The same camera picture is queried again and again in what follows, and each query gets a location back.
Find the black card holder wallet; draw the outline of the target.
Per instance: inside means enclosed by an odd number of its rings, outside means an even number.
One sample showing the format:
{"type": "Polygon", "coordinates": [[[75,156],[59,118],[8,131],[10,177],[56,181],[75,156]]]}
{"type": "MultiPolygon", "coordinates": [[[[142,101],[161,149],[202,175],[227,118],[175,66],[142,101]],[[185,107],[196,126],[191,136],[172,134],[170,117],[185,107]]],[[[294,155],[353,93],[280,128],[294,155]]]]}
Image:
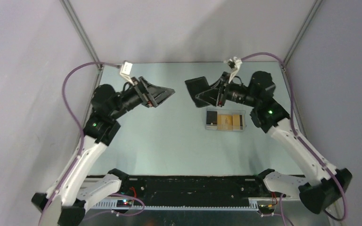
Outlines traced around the black card holder wallet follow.
{"type": "Polygon", "coordinates": [[[200,94],[210,88],[207,79],[202,76],[185,81],[188,93],[197,108],[203,108],[209,106],[208,103],[196,98],[197,94],[200,94]]]}

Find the clear plastic card tray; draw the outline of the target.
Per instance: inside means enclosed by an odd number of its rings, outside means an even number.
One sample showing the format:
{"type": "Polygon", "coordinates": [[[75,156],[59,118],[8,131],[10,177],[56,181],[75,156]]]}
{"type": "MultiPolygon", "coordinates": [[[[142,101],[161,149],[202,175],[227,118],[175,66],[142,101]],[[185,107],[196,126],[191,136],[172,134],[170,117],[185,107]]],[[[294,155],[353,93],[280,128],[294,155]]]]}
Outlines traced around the clear plastic card tray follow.
{"type": "Polygon", "coordinates": [[[245,111],[210,108],[206,110],[205,128],[208,130],[242,132],[245,127],[245,111]]]}

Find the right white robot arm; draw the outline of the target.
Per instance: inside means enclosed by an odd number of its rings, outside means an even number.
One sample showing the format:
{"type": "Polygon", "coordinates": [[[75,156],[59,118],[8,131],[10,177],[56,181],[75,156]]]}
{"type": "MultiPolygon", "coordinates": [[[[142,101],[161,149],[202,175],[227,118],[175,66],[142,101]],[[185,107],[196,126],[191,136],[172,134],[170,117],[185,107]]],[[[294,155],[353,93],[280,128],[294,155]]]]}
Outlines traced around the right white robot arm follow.
{"type": "Polygon", "coordinates": [[[185,83],[198,108],[222,107],[227,101],[250,106],[253,124],[278,141],[302,171],[301,178],[272,169],[262,172],[255,184],[258,195],[267,197],[277,192],[297,196],[314,214],[345,198],[352,173],[330,163],[293,125],[291,115],[273,97],[276,86],[270,73],[254,72],[248,85],[234,83],[227,72],[213,84],[205,77],[185,83]]]}

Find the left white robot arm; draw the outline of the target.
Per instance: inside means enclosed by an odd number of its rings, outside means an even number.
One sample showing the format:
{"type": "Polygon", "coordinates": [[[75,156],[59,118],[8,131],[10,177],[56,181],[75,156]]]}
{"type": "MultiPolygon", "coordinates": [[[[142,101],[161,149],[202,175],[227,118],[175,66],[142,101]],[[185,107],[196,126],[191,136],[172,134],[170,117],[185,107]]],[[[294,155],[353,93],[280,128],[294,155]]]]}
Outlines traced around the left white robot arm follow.
{"type": "Polygon", "coordinates": [[[128,85],[122,92],[116,92],[109,84],[95,88],[92,113],[81,129],[71,160],[46,192],[32,197],[32,203],[41,211],[39,225],[78,226],[85,214],[107,196],[129,193],[130,183],[116,172],[81,188],[93,164],[119,131],[118,119],[139,105],[158,107],[175,93],[174,89],[153,85],[143,77],[132,77],[128,85]]]}

